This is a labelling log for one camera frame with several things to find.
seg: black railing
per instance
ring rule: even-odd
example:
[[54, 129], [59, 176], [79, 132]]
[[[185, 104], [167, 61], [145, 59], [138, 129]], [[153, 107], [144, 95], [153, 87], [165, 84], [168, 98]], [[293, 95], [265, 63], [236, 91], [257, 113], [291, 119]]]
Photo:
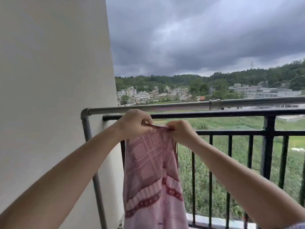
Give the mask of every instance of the black railing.
[[[226, 135], [228, 136], [228, 155], [232, 156], [232, 139], [233, 136], [237, 135], [246, 135], [249, 136], [249, 146], [248, 146], [248, 161], [247, 166], [251, 169], [252, 167], [252, 154], [253, 154], [253, 141], [254, 136], [263, 136], [262, 142], [262, 153], [261, 153], [261, 170], [260, 173], [267, 179], [270, 179], [271, 175], [271, 162], [272, 162], [272, 153], [273, 153], [273, 139], [275, 136], [283, 136], [282, 143], [282, 153], [280, 161], [280, 175], [278, 185], [281, 189], [284, 187], [285, 181], [285, 168], [287, 161], [287, 151], [288, 151], [288, 142], [289, 136], [305, 136], [305, 130], [287, 130], [281, 131], [275, 129], [275, 119], [278, 115], [302, 115], [305, 114], [305, 109], [283, 109], [283, 110], [274, 110], [274, 109], [259, 109], [259, 110], [237, 110], [237, 111], [204, 111], [204, 112], [185, 112], [185, 113], [156, 113], [151, 114], [153, 119], [170, 119], [170, 118], [206, 118], [206, 117], [247, 117], [247, 116], [264, 116], [264, 127], [262, 130], [252, 129], [252, 130], [197, 130], [198, 135], [207, 135], [209, 136], [210, 144], [213, 144], [213, 136], [215, 135]], [[121, 115], [104, 115], [103, 120], [118, 120]], [[88, 126], [84, 124], [84, 130], [88, 129]], [[122, 159], [123, 164], [125, 160], [125, 143], [121, 142], [122, 149]], [[209, 222], [208, 228], [212, 228], [212, 179], [213, 175], [209, 172]], [[190, 227], [196, 228], [205, 228], [202, 225], [196, 223], [196, 205], [195, 205], [195, 155], [192, 153], [192, 195], [193, 195], [193, 221], [189, 225]], [[102, 202], [97, 198], [97, 204], [102, 204]], [[230, 220], [230, 194], [227, 192], [227, 204], [226, 204], [226, 228], [229, 228]], [[299, 194], [299, 202], [303, 206], [305, 201], [305, 162], [303, 164], [303, 179]], [[244, 228], [246, 229], [248, 225], [248, 215], [245, 213], [244, 217]]]

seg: forested hill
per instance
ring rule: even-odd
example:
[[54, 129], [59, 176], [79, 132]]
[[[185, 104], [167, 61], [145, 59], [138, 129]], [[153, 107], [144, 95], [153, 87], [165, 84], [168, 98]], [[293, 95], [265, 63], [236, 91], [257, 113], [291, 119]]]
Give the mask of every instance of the forested hill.
[[256, 85], [261, 81], [268, 81], [269, 87], [279, 87], [286, 84], [286, 87], [293, 90], [300, 90], [305, 87], [305, 60], [295, 61], [281, 67], [269, 69], [249, 69], [232, 73], [216, 72], [210, 77], [201, 77], [193, 74], [174, 76], [137, 76], [137, 77], [115, 77], [116, 89], [121, 90], [130, 86], [137, 86], [138, 89], [148, 86], [190, 86], [194, 81], [213, 83], [218, 79], [225, 79], [229, 86], [234, 83]]

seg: pink cloth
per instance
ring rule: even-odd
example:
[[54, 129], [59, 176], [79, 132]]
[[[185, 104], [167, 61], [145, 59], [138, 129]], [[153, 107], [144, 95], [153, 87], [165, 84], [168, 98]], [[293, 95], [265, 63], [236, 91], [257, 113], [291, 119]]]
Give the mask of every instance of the pink cloth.
[[125, 229], [189, 228], [168, 129], [126, 141], [123, 201]]

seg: person's left arm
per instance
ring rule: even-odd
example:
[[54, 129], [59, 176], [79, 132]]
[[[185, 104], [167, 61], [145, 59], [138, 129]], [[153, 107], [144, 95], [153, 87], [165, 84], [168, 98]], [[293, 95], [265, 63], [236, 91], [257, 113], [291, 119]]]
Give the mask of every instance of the person's left arm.
[[1, 215], [1, 229], [59, 228], [110, 151], [121, 140], [154, 130], [148, 113], [128, 111], [87, 141], [15, 200]]

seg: cloudy sky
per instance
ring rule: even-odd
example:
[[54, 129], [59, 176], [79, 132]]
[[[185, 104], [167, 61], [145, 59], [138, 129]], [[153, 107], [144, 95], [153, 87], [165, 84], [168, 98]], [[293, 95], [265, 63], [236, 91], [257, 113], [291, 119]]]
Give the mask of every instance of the cloudy sky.
[[207, 76], [305, 58], [305, 0], [106, 4], [116, 76]]

